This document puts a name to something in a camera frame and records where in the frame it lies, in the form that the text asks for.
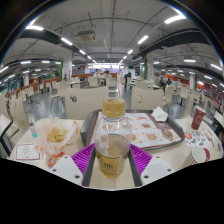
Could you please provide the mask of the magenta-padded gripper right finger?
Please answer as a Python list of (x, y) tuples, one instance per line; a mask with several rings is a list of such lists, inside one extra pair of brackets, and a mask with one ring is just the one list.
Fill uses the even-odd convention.
[(135, 145), (130, 146), (129, 162), (136, 187), (147, 185), (175, 172), (161, 156), (150, 155)]

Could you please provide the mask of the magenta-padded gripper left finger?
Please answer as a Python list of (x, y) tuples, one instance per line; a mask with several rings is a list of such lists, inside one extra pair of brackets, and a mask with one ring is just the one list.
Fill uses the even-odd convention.
[(81, 149), (72, 156), (63, 155), (50, 169), (50, 173), (80, 186), (88, 187), (95, 160), (93, 144)]

